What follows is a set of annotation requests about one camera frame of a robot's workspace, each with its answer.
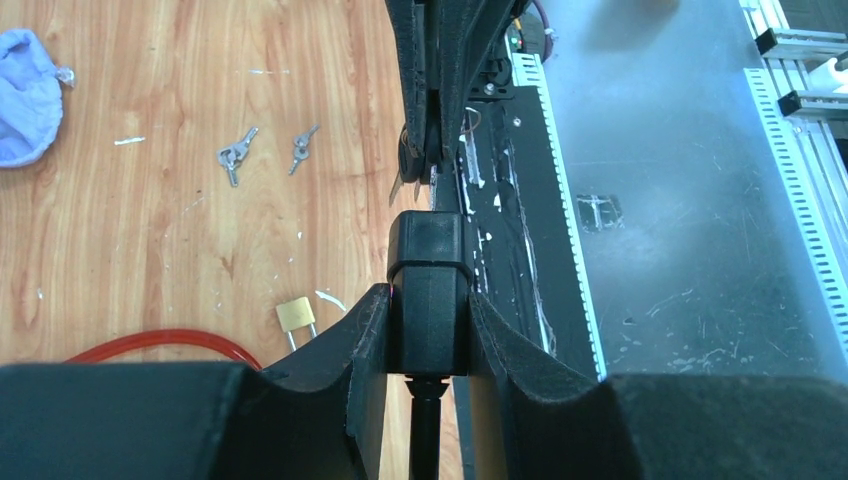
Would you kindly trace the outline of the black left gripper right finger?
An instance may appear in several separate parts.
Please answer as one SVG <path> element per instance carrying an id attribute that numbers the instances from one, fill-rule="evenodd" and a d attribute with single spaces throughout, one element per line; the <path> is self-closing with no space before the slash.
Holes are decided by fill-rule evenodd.
<path id="1" fill-rule="evenodd" d="M 813 377 L 571 370 L 469 298 L 480 479 L 843 479 L 847 388 Z"/>

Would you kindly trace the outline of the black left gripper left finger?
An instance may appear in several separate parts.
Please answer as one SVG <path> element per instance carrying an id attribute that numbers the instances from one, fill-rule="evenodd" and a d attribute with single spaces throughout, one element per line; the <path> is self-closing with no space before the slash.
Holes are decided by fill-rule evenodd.
<path id="1" fill-rule="evenodd" d="M 1 370 L 5 479 L 375 479 L 390 290 L 279 362 Z"/>

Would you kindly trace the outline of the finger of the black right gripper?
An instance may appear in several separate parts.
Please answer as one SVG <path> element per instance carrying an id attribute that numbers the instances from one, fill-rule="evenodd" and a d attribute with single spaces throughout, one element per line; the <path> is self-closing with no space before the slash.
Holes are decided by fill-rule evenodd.
<path id="1" fill-rule="evenodd" d="M 443 161 L 454 158 L 462 111 L 471 86 L 507 25 L 527 9 L 526 1 L 436 3 L 435 125 Z"/>
<path id="2" fill-rule="evenodd" d="M 438 154 L 437 136 L 431 133 L 437 110 L 438 3 L 394 0 L 385 6 L 395 36 L 407 148 L 415 158 L 433 162 Z"/>

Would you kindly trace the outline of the red cable lock black body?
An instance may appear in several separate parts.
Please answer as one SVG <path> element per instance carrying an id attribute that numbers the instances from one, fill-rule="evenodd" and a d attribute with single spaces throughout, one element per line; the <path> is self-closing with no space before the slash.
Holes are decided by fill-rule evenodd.
<path id="1" fill-rule="evenodd" d="M 412 479 L 438 476 L 440 399 L 447 378 L 467 371 L 470 265 L 460 234 L 455 213 L 401 213 L 391 227 L 387 279 L 378 283 L 390 290 L 386 378 L 410 378 Z"/>

